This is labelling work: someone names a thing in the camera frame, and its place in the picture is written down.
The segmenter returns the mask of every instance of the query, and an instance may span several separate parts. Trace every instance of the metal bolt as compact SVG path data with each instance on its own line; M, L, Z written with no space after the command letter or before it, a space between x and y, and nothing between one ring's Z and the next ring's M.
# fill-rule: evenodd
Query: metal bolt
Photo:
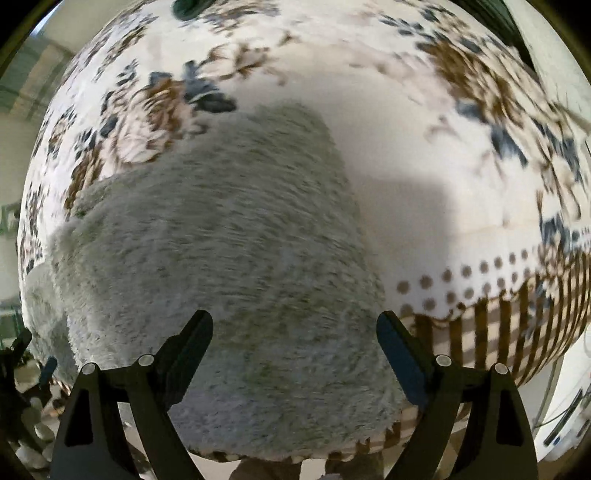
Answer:
M138 363L142 367L148 367L149 365L152 365L154 363L154 356L150 355L149 353L147 355L142 355L141 357L139 357Z
M447 355L437 355L435 361L438 365L442 367L449 367L452 364L452 359L449 358Z
M96 367L94 364L86 364L82 367L82 373L85 375L90 375L92 372L95 371L95 368Z
M509 373L509 369L503 364L495 364L495 371L499 375L506 375L507 373Z

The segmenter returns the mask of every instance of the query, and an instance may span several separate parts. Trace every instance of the floral bedsheet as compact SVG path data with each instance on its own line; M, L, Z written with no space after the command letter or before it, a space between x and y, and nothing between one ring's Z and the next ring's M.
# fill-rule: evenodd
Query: floral bedsheet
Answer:
M331 127L387 308L434 353L503 362L523 383L584 331L590 132L446 0L218 0L190 21L170 0L122 11L74 58L44 118L22 201L21 289L78 192L284 99ZM332 458L395 445L416 421L409 406Z

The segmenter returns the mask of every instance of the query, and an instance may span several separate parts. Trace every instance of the brown striped fabric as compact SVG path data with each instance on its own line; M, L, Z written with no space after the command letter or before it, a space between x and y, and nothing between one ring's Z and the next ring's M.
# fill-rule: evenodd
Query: brown striped fabric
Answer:
M443 321L415 315L401 321L430 353L450 355L467 367L489 369L497 362L503 363L511 370L516 383L522 385L564 354L584 332L591 309L590 268L588 255L578 255L558 282L553 299L537 296L545 279L536 275L515 293L481 299L457 318ZM470 404L462 404L455 430L465 427L469 413ZM418 408L406 402L400 420L376 437L353 443L340 452L325 455L311 452L283 461L301 462L305 458L349 461L355 455L375 453L407 442L419 421ZM220 452L194 453L218 462L240 458Z

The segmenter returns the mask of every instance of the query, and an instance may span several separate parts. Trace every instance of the green object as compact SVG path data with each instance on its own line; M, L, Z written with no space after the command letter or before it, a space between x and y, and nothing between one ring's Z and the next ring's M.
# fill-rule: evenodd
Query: green object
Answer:
M173 3L173 15L182 21L193 20L215 0L176 0Z
M14 309L12 315L0 317L0 351L2 348L10 346L5 345L6 342L17 337L24 329L25 326L19 310Z
M20 211L21 204L18 202L2 205L2 209L0 209L0 235L16 235Z

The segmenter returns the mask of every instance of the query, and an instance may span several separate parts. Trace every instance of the black plastic bracket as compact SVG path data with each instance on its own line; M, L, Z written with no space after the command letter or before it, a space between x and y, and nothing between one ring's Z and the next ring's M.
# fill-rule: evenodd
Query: black plastic bracket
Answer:
M198 310L155 355L130 367L82 367L63 414L51 463L52 480L139 479L127 447L118 402L129 403L158 480L203 480L168 417L182 400L213 336L213 321Z
M21 360L32 335L24 329L10 348L0 350L0 465L3 478L33 480L33 477L16 456L10 443L23 443L41 453L45 443L22 421L22 414L31 408L30 399L38 397L44 405L51 398L49 379L57 362L51 359L43 367L39 382L26 392L20 393L14 379L14 370Z
M537 480L530 425L505 365L475 370L429 355L393 312L380 315L376 330L402 389L424 412L387 480L433 479L462 402L472 410L449 480Z

